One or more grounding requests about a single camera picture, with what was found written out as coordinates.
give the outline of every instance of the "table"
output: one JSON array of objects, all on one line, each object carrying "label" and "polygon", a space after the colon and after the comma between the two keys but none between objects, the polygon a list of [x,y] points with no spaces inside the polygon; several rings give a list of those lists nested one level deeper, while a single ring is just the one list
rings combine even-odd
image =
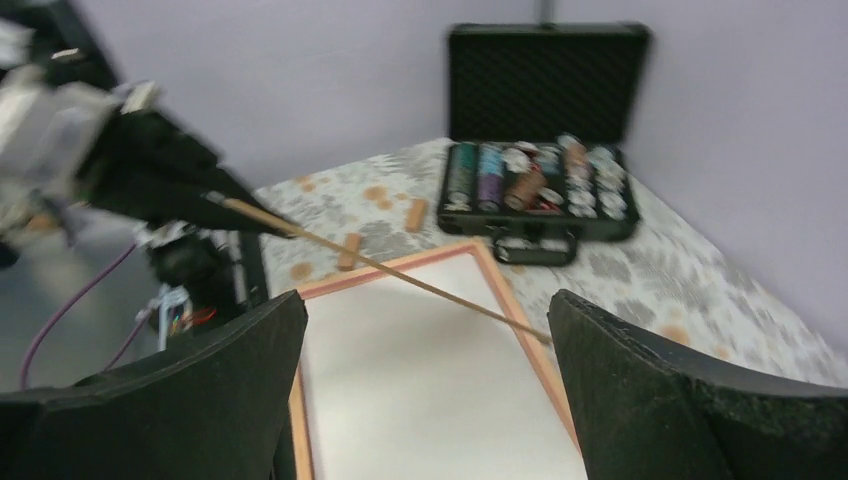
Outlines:
[{"label": "table", "polygon": [[[360,253],[387,261],[456,242],[435,224],[448,139],[439,139],[258,191],[278,211],[336,243],[362,235]],[[622,319],[754,370],[848,386],[848,361],[638,180],[643,221],[628,241],[581,244],[563,268],[501,266],[530,322],[548,331],[550,299],[571,290]],[[413,198],[431,202],[421,231],[403,229]],[[337,273],[338,255],[304,239],[263,238],[269,290]]]}]

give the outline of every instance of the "poker chip case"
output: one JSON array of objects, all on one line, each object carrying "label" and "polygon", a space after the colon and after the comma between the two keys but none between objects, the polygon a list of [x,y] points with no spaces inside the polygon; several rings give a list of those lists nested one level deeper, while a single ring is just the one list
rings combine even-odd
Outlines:
[{"label": "poker chip case", "polygon": [[651,38],[637,23],[454,26],[439,228],[490,237],[502,263],[549,266],[579,241],[630,237],[640,216],[619,145]]}]

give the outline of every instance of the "lavender wall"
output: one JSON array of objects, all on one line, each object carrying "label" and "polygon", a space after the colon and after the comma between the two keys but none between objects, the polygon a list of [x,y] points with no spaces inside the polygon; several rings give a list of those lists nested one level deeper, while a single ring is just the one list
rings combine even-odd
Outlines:
[{"label": "lavender wall", "polygon": [[76,3],[257,186],[443,136],[448,26],[534,15],[532,0]]},{"label": "lavender wall", "polygon": [[657,36],[634,174],[848,349],[848,2],[558,0]]}]

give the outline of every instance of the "wooden frame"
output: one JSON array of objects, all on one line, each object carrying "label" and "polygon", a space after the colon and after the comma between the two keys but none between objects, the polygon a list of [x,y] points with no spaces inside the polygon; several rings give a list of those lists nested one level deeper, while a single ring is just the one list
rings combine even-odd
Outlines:
[{"label": "wooden frame", "polygon": [[[471,254],[474,257],[504,314],[516,322],[529,326],[530,323],[527,317],[524,315],[518,301],[513,297],[506,280],[498,270],[497,263],[492,258],[489,248],[480,239],[466,240],[453,245],[435,248],[387,262],[386,265],[396,270],[404,271],[463,254]],[[308,300],[362,285],[385,276],[386,274],[373,268],[362,268],[353,272],[339,273],[326,280],[303,285],[298,287],[297,290],[304,300]],[[516,337],[527,354],[527,358],[530,360],[533,370],[539,377],[545,392],[547,392],[548,397],[553,403],[563,426],[579,451],[580,447],[574,430],[571,410],[568,407],[568,399],[562,383],[562,377],[557,367],[551,363],[545,347],[535,338],[520,332],[516,332]],[[315,480],[312,444],[307,421],[308,413],[306,411],[303,376],[300,368],[298,368],[295,374],[292,385],[289,409],[291,412],[297,478],[298,480]]]}]

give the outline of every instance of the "case lid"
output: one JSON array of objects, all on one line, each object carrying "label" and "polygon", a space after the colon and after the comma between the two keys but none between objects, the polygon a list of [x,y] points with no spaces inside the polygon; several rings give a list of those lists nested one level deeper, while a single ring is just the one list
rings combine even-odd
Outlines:
[{"label": "case lid", "polygon": [[650,45],[637,23],[455,26],[449,136],[620,143]]}]

